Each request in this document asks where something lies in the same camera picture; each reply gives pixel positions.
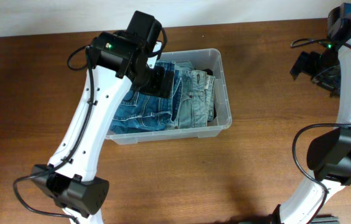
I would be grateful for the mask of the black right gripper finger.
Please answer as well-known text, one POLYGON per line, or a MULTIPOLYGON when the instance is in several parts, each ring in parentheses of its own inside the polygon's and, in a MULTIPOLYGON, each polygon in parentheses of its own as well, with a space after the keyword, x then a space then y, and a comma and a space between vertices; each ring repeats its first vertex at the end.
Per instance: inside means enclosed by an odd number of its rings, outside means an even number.
POLYGON ((311 67, 311 76, 317 75, 321 69, 321 54, 317 52, 310 52, 310 67, 311 67))
POLYGON ((296 80, 301 73, 312 75, 311 58, 307 52, 301 52, 290 70, 293 80, 296 80))

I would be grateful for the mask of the dark blue jeans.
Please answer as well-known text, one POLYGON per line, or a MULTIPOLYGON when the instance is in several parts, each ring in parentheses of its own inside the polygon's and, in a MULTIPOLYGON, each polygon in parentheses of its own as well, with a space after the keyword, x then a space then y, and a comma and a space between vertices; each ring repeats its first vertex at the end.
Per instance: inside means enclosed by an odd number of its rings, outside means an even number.
POLYGON ((112 133, 163 131, 175 119, 182 95, 182 79, 176 71, 176 63, 160 60, 155 67, 174 73, 171 97, 160 98, 129 91, 120 103, 110 124, 112 133))

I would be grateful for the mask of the light blue jeans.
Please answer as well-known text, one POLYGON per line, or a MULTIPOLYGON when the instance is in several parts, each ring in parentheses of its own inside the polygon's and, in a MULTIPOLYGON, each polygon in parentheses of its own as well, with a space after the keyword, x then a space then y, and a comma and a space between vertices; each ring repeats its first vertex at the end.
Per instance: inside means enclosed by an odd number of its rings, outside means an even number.
POLYGON ((204 128, 208 125, 204 70, 195 69, 190 61, 175 64, 177 89, 172 118, 166 130, 204 128))

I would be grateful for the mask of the black garment with tape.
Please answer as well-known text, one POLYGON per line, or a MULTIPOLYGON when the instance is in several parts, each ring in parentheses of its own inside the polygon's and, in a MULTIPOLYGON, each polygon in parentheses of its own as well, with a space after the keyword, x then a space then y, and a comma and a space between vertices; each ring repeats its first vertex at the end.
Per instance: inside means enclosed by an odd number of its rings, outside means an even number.
POLYGON ((205 77, 205 94, 206 94, 206 101, 207 101, 207 121, 213 121, 217 117, 217 111, 214 104, 214 93, 215 93, 215 77, 213 75, 213 71, 209 68, 205 69, 204 72, 206 73, 205 77))

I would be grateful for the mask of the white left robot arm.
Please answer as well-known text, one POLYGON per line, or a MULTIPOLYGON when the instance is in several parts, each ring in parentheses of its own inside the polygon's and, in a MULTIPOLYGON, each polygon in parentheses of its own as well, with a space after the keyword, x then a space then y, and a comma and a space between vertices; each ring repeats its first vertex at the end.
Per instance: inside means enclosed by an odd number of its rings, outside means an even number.
POLYGON ((154 16, 136 11, 126 30, 102 32, 83 47, 85 90, 59 146, 46 165, 32 169, 33 183, 71 223, 102 223, 110 183, 96 176, 106 133, 129 91, 169 98, 173 74, 155 68, 167 40, 154 16))

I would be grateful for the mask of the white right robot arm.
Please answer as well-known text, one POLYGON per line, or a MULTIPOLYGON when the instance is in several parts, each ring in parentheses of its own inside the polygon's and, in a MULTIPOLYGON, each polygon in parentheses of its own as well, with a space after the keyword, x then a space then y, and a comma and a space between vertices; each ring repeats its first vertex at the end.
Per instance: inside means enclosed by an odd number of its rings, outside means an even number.
POLYGON ((351 185, 351 3, 329 12, 327 36, 319 44, 325 50, 301 53, 290 73, 293 78, 309 75, 311 82, 339 97, 337 121, 325 123, 328 132, 310 143, 301 184, 266 223, 337 223, 335 217, 321 218, 319 211, 351 185))

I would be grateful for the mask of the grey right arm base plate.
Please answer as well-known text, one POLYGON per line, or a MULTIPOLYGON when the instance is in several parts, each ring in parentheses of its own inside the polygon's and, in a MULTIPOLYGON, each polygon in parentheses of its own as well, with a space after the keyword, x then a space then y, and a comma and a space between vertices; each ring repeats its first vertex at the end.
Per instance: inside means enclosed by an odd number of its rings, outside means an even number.
POLYGON ((311 224, 340 224, 338 217, 317 217, 311 221, 311 224))

